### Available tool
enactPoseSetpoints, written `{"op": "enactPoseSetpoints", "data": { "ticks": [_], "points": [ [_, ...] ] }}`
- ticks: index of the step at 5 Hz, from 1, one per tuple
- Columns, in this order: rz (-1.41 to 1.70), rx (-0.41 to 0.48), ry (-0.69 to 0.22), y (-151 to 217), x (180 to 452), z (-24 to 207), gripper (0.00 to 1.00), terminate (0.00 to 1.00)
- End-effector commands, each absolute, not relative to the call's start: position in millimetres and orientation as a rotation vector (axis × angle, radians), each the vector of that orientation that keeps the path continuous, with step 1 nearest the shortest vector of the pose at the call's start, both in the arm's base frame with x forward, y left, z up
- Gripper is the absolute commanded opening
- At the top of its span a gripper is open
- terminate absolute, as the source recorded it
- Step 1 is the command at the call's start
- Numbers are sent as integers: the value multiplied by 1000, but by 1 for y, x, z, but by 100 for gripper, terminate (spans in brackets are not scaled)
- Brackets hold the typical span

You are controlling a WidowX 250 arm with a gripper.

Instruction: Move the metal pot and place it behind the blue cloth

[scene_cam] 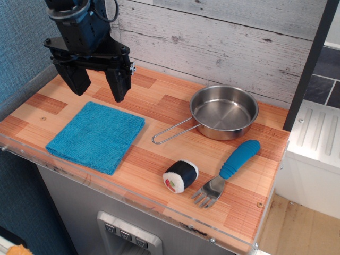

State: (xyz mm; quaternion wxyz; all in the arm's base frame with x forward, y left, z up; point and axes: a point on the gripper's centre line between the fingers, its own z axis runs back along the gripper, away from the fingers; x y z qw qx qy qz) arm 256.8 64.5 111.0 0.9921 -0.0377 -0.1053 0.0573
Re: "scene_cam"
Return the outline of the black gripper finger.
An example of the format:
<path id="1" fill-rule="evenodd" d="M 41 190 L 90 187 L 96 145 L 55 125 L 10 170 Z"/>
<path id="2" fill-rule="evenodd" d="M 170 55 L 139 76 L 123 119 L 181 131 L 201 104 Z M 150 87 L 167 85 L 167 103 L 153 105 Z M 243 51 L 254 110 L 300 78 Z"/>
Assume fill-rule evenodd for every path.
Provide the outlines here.
<path id="1" fill-rule="evenodd" d="M 59 75 L 68 87 L 78 96 L 84 94 L 91 84 L 86 69 L 76 66 L 74 63 L 61 63 L 53 60 Z"/>
<path id="2" fill-rule="evenodd" d="M 107 69 L 105 71 L 107 82 L 117 103 L 124 100 L 126 93 L 131 89 L 131 75 L 125 69 Z"/>

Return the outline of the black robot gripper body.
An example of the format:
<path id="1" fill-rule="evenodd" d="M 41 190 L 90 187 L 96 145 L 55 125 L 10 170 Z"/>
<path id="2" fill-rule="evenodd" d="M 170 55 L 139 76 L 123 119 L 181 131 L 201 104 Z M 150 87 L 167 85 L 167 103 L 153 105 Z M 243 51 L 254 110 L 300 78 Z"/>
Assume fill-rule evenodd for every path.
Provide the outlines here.
<path id="1" fill-rule="evenodd" d="M 44 46 L 60 63 L 82 60 L 85 68 L 105 70 L 113 61 L 118 74 L 135 72 L 130 49 L 110 36 L 110 23 L 117 19 L 118 11 L 112 19 L 105 10 L 48 10 L 47 14 L 61 35 L 45 39 Z"/>

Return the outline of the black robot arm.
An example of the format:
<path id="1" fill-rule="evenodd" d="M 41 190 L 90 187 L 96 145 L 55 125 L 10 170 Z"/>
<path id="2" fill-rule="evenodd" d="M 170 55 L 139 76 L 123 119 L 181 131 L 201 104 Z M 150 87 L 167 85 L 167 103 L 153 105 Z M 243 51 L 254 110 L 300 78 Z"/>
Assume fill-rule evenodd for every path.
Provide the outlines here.
<path id="1" fill-rule="evenodd" d="M 110 35 L 119 6 L 110 19 L 104 1 L 46 1 L 46 5 L 61 35 L 45 39 L 44 46 L 68 87 L 80 96 L 91 84 L 87 70 L 103 71 L 115 101 L 123 101 L 135 66 L 130 49 Z"/>

